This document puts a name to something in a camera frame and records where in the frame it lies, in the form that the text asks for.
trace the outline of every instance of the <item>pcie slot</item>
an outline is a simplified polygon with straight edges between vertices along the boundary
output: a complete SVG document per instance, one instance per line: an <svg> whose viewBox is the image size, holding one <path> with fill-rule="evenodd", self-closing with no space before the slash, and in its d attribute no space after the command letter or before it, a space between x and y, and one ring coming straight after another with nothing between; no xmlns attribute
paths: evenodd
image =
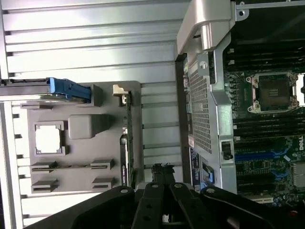
<svg viewBox="0 0 305 229"><path fill-rule="evenodd" d="M274 182L275 175L272 173L237 176L238 185L266 185Z"/></svg>
<svg viewBox="0 0 305 229"><path fill-rule="evenodd" d="M269 204L269 203L273 203L273 197L270 195L265 195L265 196L246 196L246 198L255 201L259 204Z"/></svg>
<svg viewBox="0 0 305 229"><path fill-rule="evenodd" d="M242 185L242 186L237 186L238 192L244 192L244 193L249 193L249 192L272 192L275 190L275 185L274 184L267 184L267 185Z"/></svg>
<svg viewBox="0 0 305 229"><path fill-rule="evenodd" d="M270 147L271 142L270 139L260 139L260 140L253 140L249 142L241 142L235 141L234 142L234 149L241 150L241 149L252 149L254 151L259 151L259 149L266 149L266 147Z"/></svg>
<svg viewBox="0 0 305 229"><path fill-rule="evenodd" d="M273 153L253 153L253 154L236 154L235 162L239 161L253 161L253 160L268 160L273 159L275 155Z"/></svg>

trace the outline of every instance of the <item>gray sheet metal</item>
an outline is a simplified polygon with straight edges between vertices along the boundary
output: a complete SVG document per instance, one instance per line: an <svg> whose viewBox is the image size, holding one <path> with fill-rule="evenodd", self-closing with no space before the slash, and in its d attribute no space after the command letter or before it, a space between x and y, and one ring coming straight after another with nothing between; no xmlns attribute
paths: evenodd
<svg viewBox="0 0 305 229"><path fill-rule="evenodd" d="M189 0L2 0L8 31L4 34L0 28L0 35L5 37L5 42L4 39L0 41L1 77L6 79L12 76L16 79L56 77L68 78L78 83L134 80L144 83L144 89L149 84L151 95L145 98L147 107L142 108L143 124L149 124L147 130L154 127L154 124L163 124L162 129L170 133L172 123L178 121L176 103L173 102L172 95L167 95L165 98L168 98L167 101L170 103L160 106L160 96L155 94L175 92L175 88L169 91L166 89L168 82L175 81L173 34L178 32L189 2ZM75 21L67 17L67 14L62 16L61 20L56 19L55 16L63 15L63 12L74 13ZM22 27L24 23L16 20L21 19L23 15L26 15L29 24ZM48 23L37 22L47 18L51 20ZM10 73L7 71L6 56L11 57ZM28 61L31 58L38 62L31 64ZM27 61L29 66L24 65L22 61ZM22 204L19 206L22 211L16 211L16 219L21 222L17 228L20 229L22 218L24 218L23 223L29 225L86 200L94 193L57 192L59 194L57 196L53 193L42 193L40 196L32 194L28 134L24 131L27 129L27 115L24 113L26 111L18 107L13 107L13 112L20 117L13 119L14 131L11 131L7 138L11 139L11 144L16 143L14 146L16 153L14 151L10 153L14 156L18 155L18 168L16 161L13 161L15 170L12 171L15 173L19 171L20 176L19 180L17 176L13 181L15 185L20 186L18 190L22 195L20 196ZM153 135L158 134L158 131L147 133L156 139ZM14 139L14 134L21 134L22 138ZM160 151L162 157L169 155L176 146L180 145L179 138L175 139L175 142L172 141L173 139L167 138L167 135L164 135L164 139L159 142L148 141L147 145L143 146L150 150L146 161L158 161ZM6 178L5 175L1 176L1 180Z"/></svg>
<svg viewBox="0 0 305 229"><path fill-rule="evenodd" d="M236 193L234 158L224 160L222 152L222 142L230 142L234 155L232 108L224 91L222 59L223 51L230 42L231 35L228 34L214 50L216 83L210 82L207 54L198 55L197 62L189 69L188 74L189 77L191 76L194 149L203 157L204 163L214 169L215 186Z"/></svg>
<svg viewBox="0 0 305 229"><path fill-rule="evenodd" d="M230 0L193 0L177 34L177 55L188 52L193 36L201 34L203 50L215 48L234 25Z"/></svg>
<svg viewBox="0 0 305 229"><path fill-rule="evenodd" d="M62 191L89 191L92 190L92 182L97 177L114 178L115 186L121 185L121 153L120 137L123 133L123 120L126 116L126 108L119 107L119 98L112 96L112 85L120 84L122 88L129 88L132 91L132 132L133 132L133 152L135 168L139 170L138 179L143 179L141 168L143 168L142 158L142 121L141 121L141 85L138 82L106 82L94 83L103 90L103 104L101 107L78 107L55 106L50 110L28 110L28 126L30 141L30 162L57 161L62 165L84 165L90 164L96 159L113 159L115 166L111 170L73 168L58 169L48 174L32 174L32 183L40 180L56 179L59 186L54 192ZM48 121L68 121L70 115L75 114L106 114L111 115L115 120L109 130L98 133L91 139L70 139L68 131L64 131L64 146L69 151L65 156L36 156L35 153L35 124L46 123Z"/></svg>
<svg viewBox="0 0 305 229"><path fill-rule="evenodd" d="M0 180L5 228L22 228L19 174L10 102L0 103L1 135Z"/></svg>

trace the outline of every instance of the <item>perforated metal panel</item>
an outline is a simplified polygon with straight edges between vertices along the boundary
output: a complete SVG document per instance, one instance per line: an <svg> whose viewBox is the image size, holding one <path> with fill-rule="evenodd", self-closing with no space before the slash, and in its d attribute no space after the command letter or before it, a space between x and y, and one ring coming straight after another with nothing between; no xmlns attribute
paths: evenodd
<svg viewBox="0 0 305 229"><path fill-rule="evenodd" d="M210 122L208 110L208 81L205 77L199 76L195 70L189 76L190 93L193 111L193 134L195 144L211 153Z"/></svg>

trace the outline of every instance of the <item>screw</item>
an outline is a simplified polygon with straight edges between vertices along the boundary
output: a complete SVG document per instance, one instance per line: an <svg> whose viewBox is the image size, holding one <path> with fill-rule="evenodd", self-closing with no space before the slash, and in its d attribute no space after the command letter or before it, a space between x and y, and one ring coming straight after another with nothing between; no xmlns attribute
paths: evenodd
<svg viewBox="0 0 305 229"><path fill-rule="evenodd" d="M239 16L241 16L241 17L242 17L242 16L244 16L245 12L244 12L244 10L241 10L241 11L239 11L239 13L238 13L238 14L239 14Z"/></svg>
<svg viewBox="0 0 305 229"><path fill-rule="evenodd" d="M181 188L182 187L182 184L175 184L174 185L176 188Z"/></svg>
<svg viewBox="0 0 305 229"><path fill-rule="evenodd" d="M208 63L205 62L205 61L201 61L201 62L199 63L199 66L200 66L201 68L203 68L203 69L206 69L206 68L208 67Z"/></svg>
<svg viewBox="0 0 305 229"><path fill-rule="evenodd" d="M214 193L214 192L215 192L215 190L212 189L212 188L208 188L206 191L207 191L208 193Z"/></svg>

